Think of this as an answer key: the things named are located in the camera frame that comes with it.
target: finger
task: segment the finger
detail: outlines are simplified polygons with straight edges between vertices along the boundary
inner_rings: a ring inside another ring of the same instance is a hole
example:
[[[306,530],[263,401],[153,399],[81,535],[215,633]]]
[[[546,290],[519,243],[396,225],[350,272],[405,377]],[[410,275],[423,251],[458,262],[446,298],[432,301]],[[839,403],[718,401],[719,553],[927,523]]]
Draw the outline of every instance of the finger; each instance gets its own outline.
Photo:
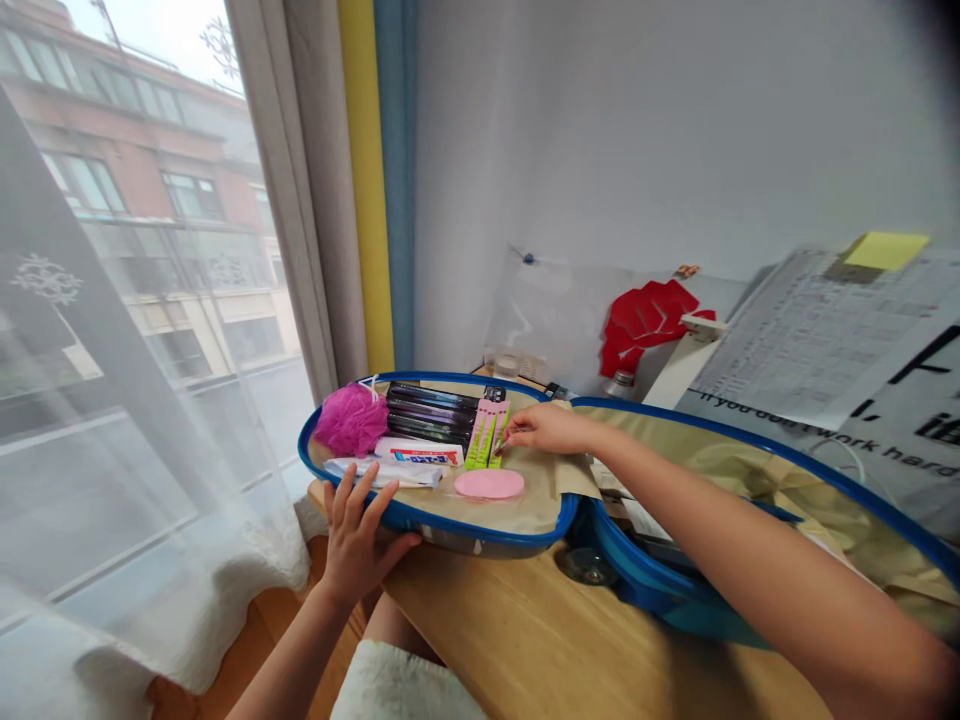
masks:
[[[343,513],[347,506],[347,498],[350,497],[350,491],[353,489],[353,481],[357,477],[357,464],[350,463],[347,471],[340,478],[340,485],[337,486],[337,494],[333,498],[333,517],[330,518],[330,524],[339,527],[343,522]]]
[[[512,447],[533,447],[534,432],[518,432],[507,438],[507,445]]]
[[[400,558],[406,555],[410,548],[419,545],[422,540],[423,538],[419,535],[408,533],[390,543],[386,552],[383,553],[383,557],[377,562],[377,573],[380,579],[385,578],[393,570],[393,566],[400,562]]]
[[[343,524],[349,528],[355,528],[360,524],[360,516],[363,515],[363,501],[370,494],[373,487],[373,481],[377,479],[377,473],[380,472],[380,463],[373,463],[367,468],[367,471],[360,478],[360,482],[347,498],[347,507],[343,513]]]
[[[333,499],[336,494],[336,488],[329,480],[323,481],[323,506],[327,509],[327,524],[333,523]]]
[[[398,480],[391,480],[383,490],[377,493],[377,496],[373,499],[373,502],[370,503],[367,511],[363,514],[363,519],[360,521],[361,532],[370,535],[376,532],[377,526],[380,524],[380,518],[383,517],[387,505],[393,500],[393,496],[397,494],[397,488],[399,487],[400,482]]]
[[[517,428],[527,427],[530,425],[530,409],[521,410],[516,415],[510,416],[510,421],[507,423],[507,436],[509,437],[510,433],[517,432]]]

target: red paper cutout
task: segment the red paper cutout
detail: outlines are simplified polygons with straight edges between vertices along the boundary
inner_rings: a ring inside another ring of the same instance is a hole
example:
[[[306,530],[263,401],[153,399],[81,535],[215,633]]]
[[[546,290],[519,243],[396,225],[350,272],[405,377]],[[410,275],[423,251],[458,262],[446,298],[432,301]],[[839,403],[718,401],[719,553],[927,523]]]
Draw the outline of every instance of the red paper cutout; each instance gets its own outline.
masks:
[[[603,329],[606,340],[600,353],[600,374],[613,377],[617,370],[635,373],[644,352],[683,337],[687,327],[680,318],[684,315],[717,319],[716,312],[697,310],[699,306],[700,301],[676,280],[650,281],[625,292],[610,305],[610,317]]]

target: hand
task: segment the hand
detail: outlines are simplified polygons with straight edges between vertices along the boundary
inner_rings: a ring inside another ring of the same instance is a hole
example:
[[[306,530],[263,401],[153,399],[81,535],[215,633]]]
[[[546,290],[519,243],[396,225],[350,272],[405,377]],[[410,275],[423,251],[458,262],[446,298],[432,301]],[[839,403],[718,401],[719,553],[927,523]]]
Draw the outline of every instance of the hand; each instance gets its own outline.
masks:
[[[360,478],[357,486],[357,466],[350,465],[334,492],[333,483],[323,483],[323,500],[330,525],[330,540],[327,544],[327,567],[317,590],[335,604],[348,609],[373,590],[406,555],[407,551],[420,544],[420,536],[409,533],[394,540],[383,552],[378,552],[374,536],[384,510],[397,494],[399,483],[394,480],[370,503],[364,512],[363,501],[370,493],[373,481],[380,470],[374,463]]]
[[[572,455],[596,453],[599,442],[617,431],[552,403],[521,410],[507,423],[507,445]]]

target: pink soap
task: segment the pink soap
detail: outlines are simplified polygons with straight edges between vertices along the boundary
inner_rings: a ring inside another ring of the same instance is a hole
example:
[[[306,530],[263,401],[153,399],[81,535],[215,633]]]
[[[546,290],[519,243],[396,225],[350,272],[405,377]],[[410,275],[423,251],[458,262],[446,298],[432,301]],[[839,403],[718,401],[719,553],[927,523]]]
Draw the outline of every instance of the pink soap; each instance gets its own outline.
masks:
[[[523,492],[523,475],[513,470],[471,470],[458,477],[453,486],[467,497],[503,500]]]

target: wooden table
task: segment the wooden table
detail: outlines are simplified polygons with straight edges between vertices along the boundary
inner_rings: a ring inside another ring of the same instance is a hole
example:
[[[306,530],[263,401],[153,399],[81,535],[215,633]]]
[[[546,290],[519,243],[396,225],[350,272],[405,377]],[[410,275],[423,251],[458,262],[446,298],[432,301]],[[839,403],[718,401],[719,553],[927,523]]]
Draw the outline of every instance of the wooden table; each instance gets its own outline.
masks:
[[[318,482],[310,487],[322,507]],[[548,552],[483,560],[415,548],[384,583],[491,718],[796,718],[830,714],[781,656],[677,632],[579,585]]]

